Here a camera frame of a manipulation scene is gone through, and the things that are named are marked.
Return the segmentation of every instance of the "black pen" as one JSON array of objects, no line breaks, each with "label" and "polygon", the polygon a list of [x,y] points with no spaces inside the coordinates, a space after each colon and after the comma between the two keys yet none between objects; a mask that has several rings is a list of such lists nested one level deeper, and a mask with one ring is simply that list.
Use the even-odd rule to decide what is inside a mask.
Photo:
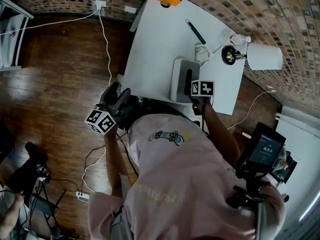
[{"label": "black pen", "polygon": [[199,38],[200,42],[205,45],[206,41],[204,40],[204,38],[200,35],[200,33],[198,32],[198,30],[196,30],[195,26],[190,22],[190,20],[186,19],[185,22],[190,26],[191,30],[193,31],[193,33],[196,35],[197,38]]}]

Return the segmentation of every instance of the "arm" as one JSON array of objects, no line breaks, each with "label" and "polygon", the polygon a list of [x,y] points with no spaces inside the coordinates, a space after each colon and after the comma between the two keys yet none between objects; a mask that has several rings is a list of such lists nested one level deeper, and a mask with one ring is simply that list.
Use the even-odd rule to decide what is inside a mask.
[{"label": "arm", "polygon": [[223,159],[235,168],[240,157],[238,144],[208,102],[205,105],[204,120],[208,127],[210,140],[221,153]]},{"label": "arm", "polygon": [[128,176],[124,158],[121,154],[117,142],[117,127],[111,129],[105,136],[106,151],[106,170],[110,185],[112,187],[112,196],[122,197],[120,174]]},{"label": "arm", "polygon": [[0,221],[0,239],[6,239],[10,232],[17,224],[19,217],[19,209],[24,203],[24,197],[21,194],[15,194],[14,202],[11,207],[6,211],[4,217]]}]

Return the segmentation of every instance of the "power strip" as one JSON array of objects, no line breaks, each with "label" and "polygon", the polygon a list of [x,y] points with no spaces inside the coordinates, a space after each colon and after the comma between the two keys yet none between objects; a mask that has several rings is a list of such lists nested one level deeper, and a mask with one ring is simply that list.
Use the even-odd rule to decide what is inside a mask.
[{"label": "power strip", "polygon": [[75,192],[76,198],[78,198],[80,201],[89,203],[89,194],[85,192]]}]

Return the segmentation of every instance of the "wooden floor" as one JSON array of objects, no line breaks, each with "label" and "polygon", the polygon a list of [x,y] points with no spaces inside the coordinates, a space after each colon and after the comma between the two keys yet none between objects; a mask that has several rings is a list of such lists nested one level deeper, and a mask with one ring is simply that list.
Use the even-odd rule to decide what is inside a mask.
[{"label": "wooden floor", "polygon": [[[32,24],[67,19],[34,19]],[[114,80],[117,72],[125,69],[134,36],[125,23],[105,22],[104,26]],[[0,172],[7,178],[21,166],[28,159],[24,145],[32,142],[47,154],[47,166],[53,178],[69,179],[80,186],[86,155],[104,144],[103,137],[84,123],[110,77],[100,22],[88,19],[28,29],[20,58],[22,70],[0,73],[0,115],[16,139],[15,154],[5,159]],[[230,126],[240,121],[261,92],[253,83],[242,79],[233,116],[220,115],[224,124]],[[240,128],[252,133],[258,121],[273,126],[278,106],[264,94]],[[103,149],[95,151],[88,162],[92,163],[103,152]],[[95,191],[110,190],[105,168],[102,159],[99,165],[88,169],[87,184]],[[130,166],[128,169],[134,182],[133,170]],[[49,198],[57,201],[64,188],[68,191],[59,205],[57,220],[64,227],[75,229],[81,239],[88,239],[87,204],[75,198],[76,187],[68,182],[52,181],[47,187]]]}]

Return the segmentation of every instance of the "white lamp shade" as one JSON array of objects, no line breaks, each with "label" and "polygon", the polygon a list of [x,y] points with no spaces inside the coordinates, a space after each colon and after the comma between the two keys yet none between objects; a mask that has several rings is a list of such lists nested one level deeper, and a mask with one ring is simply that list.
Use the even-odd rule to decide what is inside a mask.
[{"label": "white lamp shade", "polygon": [[252,70],[280,70],[283,64],[282,51],[278,47],[251,42],[246,51]]}]

